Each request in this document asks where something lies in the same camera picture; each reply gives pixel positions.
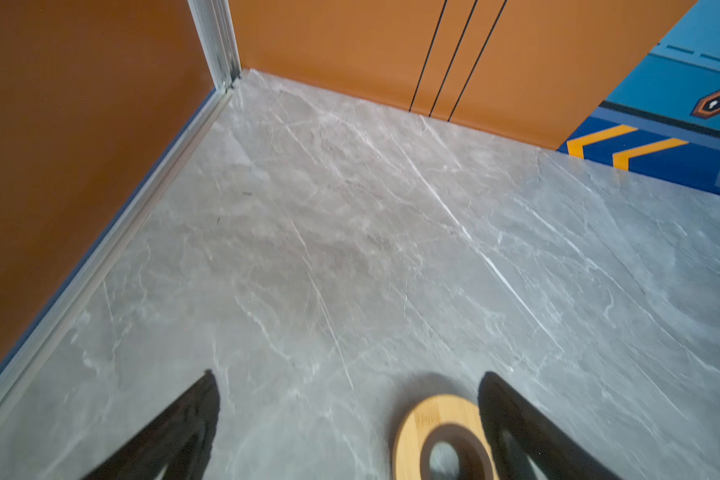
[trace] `yellow arrow marking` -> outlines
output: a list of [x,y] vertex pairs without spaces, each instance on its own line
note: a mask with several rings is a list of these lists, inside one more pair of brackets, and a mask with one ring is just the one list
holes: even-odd
[[668,138],[666,140],[657,141],[653,144],[643,145],[642,147],[631,148],[628,150],[614,153],[614,167],[622,170],[630,168],[630,159],[641,155],[653,154],[657,151],[667,150],[668,148],[679,147],[688,142],[677,138]]
[[593,134],[568,140],[566,142],[566,145],[568,146],[568,155],[584,158],[584,147],[586,145],[596,144],[599,141],[608,140],[609,138],[618,137],[619,135],[629,134],[635,130],[636,128],[630,127],[629,125],[617,125],[605,130],[596,131]]

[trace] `light blue panel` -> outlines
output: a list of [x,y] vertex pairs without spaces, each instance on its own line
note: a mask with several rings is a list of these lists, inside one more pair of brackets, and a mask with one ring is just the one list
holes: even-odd
[[691,116],[702,97],[718,90],[720,72],[649,54],[607,100],[720,130],[720,114],[708,120]]
[[651,53],[720,72],[720,0],[699,0]]

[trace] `wooden ring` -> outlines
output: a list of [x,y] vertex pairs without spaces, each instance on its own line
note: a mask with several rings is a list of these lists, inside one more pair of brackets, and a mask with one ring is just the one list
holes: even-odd
[[456,450],[461,475],[498,478],[478,406],[461,397],[438,395],[423,400],[403,420],[392,452],[394,480],[432,480],[429,457],[438,442]]

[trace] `blue edge strip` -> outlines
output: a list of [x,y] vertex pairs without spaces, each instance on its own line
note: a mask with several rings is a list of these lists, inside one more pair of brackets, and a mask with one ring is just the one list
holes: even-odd
[[91,247],[88,249],[88,251],[87,251],[86,254],[83,256],[83,258],[80,259],[80,262],[77,263],[77,265],[75,266],[74,270],[72,270],[72,273],[69,274],[69,276],[68,276],[67,279],[64,281],[64,283],[61,284],[61,287],[59,287],[59,289],[56,290],[56,293],[48,300],[48,302],[46,302],[46,304],[45,304],[45,306],[43,307],[43,309],[42,309],[42,310],[40,311],[40,313],[34,318],[34,320],[32,321],[31,325],[29,325],[29,328],[26,329],[26,331],[25,331],[24,334],[21,336],[21,338],[19,339],[19,341],[16,342],[16,345],[14,345],[14,348],[9,351],[9,353],[5,356],[5,358],[3,359],[3,361],[0,363],[0,374],[2,373],[3,370],[5,370],[5,367],[8,366],[10,360],[12,360],[12,359],[14,358],[14,356],[15,356],[16,353],[19,351],[19,349],[20,349],[21,346],[24,344],[24,342],[27,341],[27,338],[29,338],[29,335],[34,331],[35,328],[38,327],[38,325],[40,324],[40,321],[41,321],[41,320],[45,317],[45,315],[48,313],[48,310],[50,310],[50,308],[52,307],[52,305],[53,305],[54,303],[56,303],[56,300],[58,300],[58,298],[59,298],[59,296],[61,295],[61,293],[64,292],[64,290],[68,287],[68,285],[70,284],[70,282],[72,281],[72,279],[74,278],[74,276],[77,275],[77,272],[79,272],[79,271],[80,271],[80,268],[83,267],[83,264],[85,264],[85,263],[88,261],[88,259],[90,258],[90,256],[93,254],[94,250],[96,250],[96,248],[97,248],[98,245],[101,243],[101,241],[104,239],[104,237],[106,236],[106,234],[109,233],[109,231],[110,231],[110,229],[112,228],[112,226],[115,225],[115,222],[117,222],[117,219],[119,219],[120,216],[123,214],[123,212],[125,211],[125,208],[128,207],[128,204],[130,204],[130,202],[133,201],[134,197],[135,197],[136,194],[139,192],[139,190],[141,190],[141,188],[144,186],[144,183],[147,181],[147,179],[149,179],[149,178],[152,176],[152,174],[153,174],[154,171],[155,171],[155,168],[157,168],[157,166],[160,165],[160,163],[163,161],[163,159],[166,157],[166,155],[168,155],[168,152],[170,151],[170,149],[173,148],[173,145],[175,145],[176,142],[178,141],[178,139],[184,134],[184,132],[186,132],[186,130],[189,128],[189,126],[190,126],[190,124],[192,123],[192,121],[197,117],[197,115],[200,113],[200,111],[201,111],[201,110],[206,106],[206,104],[211,100],[211,97],[213,96],[213,94],[214,94],[215,92],[216,92],[216,90],[215,90],[215,89],[212,89],[211,92],[208,93],[208,96],[206,97],[205,100],[202,101],[202,103],[200,104],[200,106],[198,107],[198,109],[195,110],[195,113],[192,114],[192,117],[190,117],[190,120],[188,120],[188,121],[184,124],[184,126],[181,128],[181,130],[179,130],[178,135],[175,136],[175,137],[173,138],[173,140],[170,142],[170,144],[168,145],[168,147],[166,147],[166,148],[163,150],[162,155],[161,155],[161,156],[157,159],[157,161],[152,165],[152,167],[150,168],[150,171],[148,171],[148,172],[146,173],[146,176],[142,179],[142,181],[139,182],[139,185],[135,188],[135,190],[133,191],[133,193],[131,193],[131,195],[128,197],[128,200],[126,200],[126,202],[123,204],[123,206],[120,207],[120,209],[117,211],[117,214],[116,214],[115,217],[112,219],[112,221],[109,222],[109,224],[106,226],[106,228],[104,228],[104,231],[101,232],[101,235],[99,235],[99,237],[96,238],[96,241],[94,242],[94,244],[91,245]]

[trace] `orange panel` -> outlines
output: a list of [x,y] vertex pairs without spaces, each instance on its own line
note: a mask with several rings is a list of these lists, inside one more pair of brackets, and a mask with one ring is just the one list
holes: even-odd
[[480,0],[472,14],[464,39],[454,57],[451,71],[443,82],[438,102],[432,109],[432,117],[448,120],[461,89],[467,83],[474,63],[485,45],[485,39],[497,20],[503,0]]
[[443,0],[230,0],[240,60],[408,110]]
[[478,0],[450,0],[446,3],[442,22],[438,28],[438,33],[434,37],[432,44],[432,52],[427,60],[422,81],[415,93],[415,99],[412,103],[412,111],[417,114],[429,115],[432,111],[435,99],[441,92],[441,85],[446,76],[451,61],[454,58],[454,52],[465,31],[464,26],[472,23],[473,8],[478,4]]
[[451,121],[557,149],[695,0],[508,0]]
[[186,0],[0,2],[0,362],[211,89]]

